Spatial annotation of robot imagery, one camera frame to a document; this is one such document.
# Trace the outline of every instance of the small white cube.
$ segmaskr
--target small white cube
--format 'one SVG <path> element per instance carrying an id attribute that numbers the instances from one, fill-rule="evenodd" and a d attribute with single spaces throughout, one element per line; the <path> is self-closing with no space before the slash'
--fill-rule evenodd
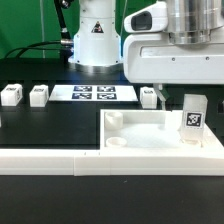
<path id="1" fill-rule="evenodd" d="M 16 106 L 23 98 L 23 87 L 20 84 L 9 84 L 1 92 L 2 106 Z"/>
<path id="2" fill-rule="evenodd" d="M 142 87 L 140 89 L 140 101 L 143 109 L 156 109 L 157 95 L 154 88 Z"/>
<path id="3" fill-rule="evenodd" d="M 48 86 L 39 85 L 34 86 L 30 92 L 30 106 L 31 107 L 45 107 L 49 99 Z"/>

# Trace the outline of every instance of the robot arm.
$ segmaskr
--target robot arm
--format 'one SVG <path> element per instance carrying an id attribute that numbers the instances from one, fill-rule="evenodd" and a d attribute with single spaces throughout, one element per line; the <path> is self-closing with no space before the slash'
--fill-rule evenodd
<path id="1" fill-rule="evenodd" d="M 127 17 L 126 30 L 133 33 L 124 43 L 127 79 L 133 83 L 224 84 L 223 8 L 222 0 L 165 0 Z M 159 11 L 164 20 L 161 29 L 154 29 L 154 21 L 159 27 Z M 145 20 L 147 25 L 138 19 L 144 12 L 152 17 Z"/>

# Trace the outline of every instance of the black panel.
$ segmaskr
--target black panel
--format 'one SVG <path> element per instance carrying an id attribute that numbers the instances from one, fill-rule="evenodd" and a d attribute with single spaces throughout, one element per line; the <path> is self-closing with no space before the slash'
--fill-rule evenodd
<path id="1" fill-rule="evenodd" d="M 135 31 L 151 30 L 152 15 L 150 12 L 142 12 L 131 19 L 131 27 Z"/>

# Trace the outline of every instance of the white platform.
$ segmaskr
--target white platform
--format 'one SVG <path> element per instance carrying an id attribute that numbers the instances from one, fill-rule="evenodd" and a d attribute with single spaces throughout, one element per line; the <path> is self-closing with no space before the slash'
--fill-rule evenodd
<path id="1" fill-rule="evenodd" d="M 105 130 L 106 112 L 101 111 L 100 150 L 1 149 L 0 175 L 224 175 L 224 148 L 207 126 L 202 147 L 180 141 L 180 111 L 120 111 L 119 131 Z M 114 135 L 128 145 L 106 147 Z"/>

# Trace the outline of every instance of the silver metal part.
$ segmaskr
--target silver metal part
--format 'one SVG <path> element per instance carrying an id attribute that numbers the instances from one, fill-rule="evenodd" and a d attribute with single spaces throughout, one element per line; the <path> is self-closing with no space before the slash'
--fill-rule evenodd
<path id="1" fill-rule="evenodd" d="M 164 0 L 169 24 L 165 32 L 175 44 L 210 41 L 210 30 L 224 25 L 223 0 Z"/>
<path id="2" fill-rule="evenodd" d="M 71 39 L 61 39 L 61 45 L 63 46 L 73 46 L 73 43 Z"/>
<path id="3" fill-rule="evenodd" d="M 123 71 L 123 63 L 118 63 L 111 66 L 89 66 L 89 65 L 81 65 L 78 63 L 69 63 L 69 68 L 75 69 L 81 72 L 87 73 L 113 73 L 116 71 Z"/>

